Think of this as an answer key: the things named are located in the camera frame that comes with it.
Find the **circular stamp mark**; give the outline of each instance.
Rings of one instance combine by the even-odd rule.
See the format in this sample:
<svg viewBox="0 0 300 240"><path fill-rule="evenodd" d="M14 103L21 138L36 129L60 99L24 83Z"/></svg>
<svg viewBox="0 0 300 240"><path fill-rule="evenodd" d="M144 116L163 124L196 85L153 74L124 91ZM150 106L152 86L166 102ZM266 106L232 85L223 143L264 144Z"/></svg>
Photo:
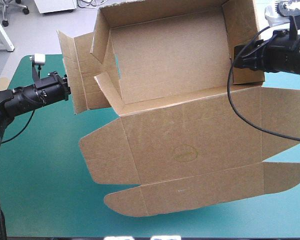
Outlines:
<svg viewBox="0 0 300 240"><path fill-rule="evenodd" d="M172 156L177 162L187 163L198 158L198 151L194 146L183 144L173 149Z"/></svg>

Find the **open cardboard box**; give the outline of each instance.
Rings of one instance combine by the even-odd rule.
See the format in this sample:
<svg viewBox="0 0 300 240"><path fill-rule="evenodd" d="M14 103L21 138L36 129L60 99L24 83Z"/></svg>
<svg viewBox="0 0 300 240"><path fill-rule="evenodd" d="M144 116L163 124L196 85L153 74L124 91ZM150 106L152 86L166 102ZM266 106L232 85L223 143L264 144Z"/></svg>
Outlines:
<svg viewBox="0 0 300 240"><path fill-rule="evenodd" d="M75 112L112 106L120 117L80 140L97 183L140 185L105 196L111 209L152 216L300 183L300 163L263 162L298 143L255 130L228 103L233 49L257 31L253 0L142 0L101 8L94 33L58 33ZM300 90L263 81L235 70L239 111L300 137Z"/></svg>

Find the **office chair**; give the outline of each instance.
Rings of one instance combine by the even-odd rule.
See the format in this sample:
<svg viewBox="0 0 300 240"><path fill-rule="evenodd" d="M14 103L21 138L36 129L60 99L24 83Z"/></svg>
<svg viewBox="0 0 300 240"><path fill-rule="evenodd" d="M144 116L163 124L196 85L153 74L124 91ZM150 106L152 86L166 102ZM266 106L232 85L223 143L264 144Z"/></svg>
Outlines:
<svg viewBox="0 0 300 240"><path fill-rule="evenodd" d="M9 25L7 19L7 8L9 7L18 7L22 8L22 12L27 15L29 14L29 9L26 5L21 5L21 0L15 0L15 3L11 3L14 0L0 0L0 9L2 9L2 26L7 27Z"/></svg>

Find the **chair wheel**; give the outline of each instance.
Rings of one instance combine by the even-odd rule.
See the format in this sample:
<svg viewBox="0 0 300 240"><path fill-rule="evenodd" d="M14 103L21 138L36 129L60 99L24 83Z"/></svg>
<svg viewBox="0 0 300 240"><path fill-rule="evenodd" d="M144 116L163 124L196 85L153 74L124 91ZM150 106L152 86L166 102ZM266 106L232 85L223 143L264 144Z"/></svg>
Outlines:
<svg viewBox="0 0 300 240"><path fill-rule="evenodd" d="M8 22L8 21L5 21L5 20L3 20L3 21L2 21L2 26L4 26L4 27L8 27L8 26L9 26L9 22Z"/></svg>
<svg viewBox="0 0 300 240"><path fill-rule="evenodd" d="M25 15L28 15L28 14L30 13L29 8L24 8L24 9L22 9L22 12L23 12Z"/></svg>

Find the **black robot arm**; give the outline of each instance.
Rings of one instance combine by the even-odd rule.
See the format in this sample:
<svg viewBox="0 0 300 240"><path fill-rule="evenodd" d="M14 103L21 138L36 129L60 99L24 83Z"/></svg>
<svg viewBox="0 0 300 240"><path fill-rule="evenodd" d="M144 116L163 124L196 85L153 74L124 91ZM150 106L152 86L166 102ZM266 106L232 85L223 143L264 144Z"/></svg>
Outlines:
<svg viewBox="0 0 300 240"><path fill-rule="evenodd" d="M67 76L61 78L55 71L40 79L33 65L32 77L31 85L0 91L0 145L7 126L16 116L69 99Z"/></svg>
<svg viewBox="0 0 300 240"><path fill-rule="evenodd" d="M300 75L300 10L288 8L288 4L297 2L300 1L278 1L276 11L282 18L289 19L289 29L275 30L269 40L256 40L246 47L235 63L236 68ZM244 47L236 46L235 56Z"/></svg>

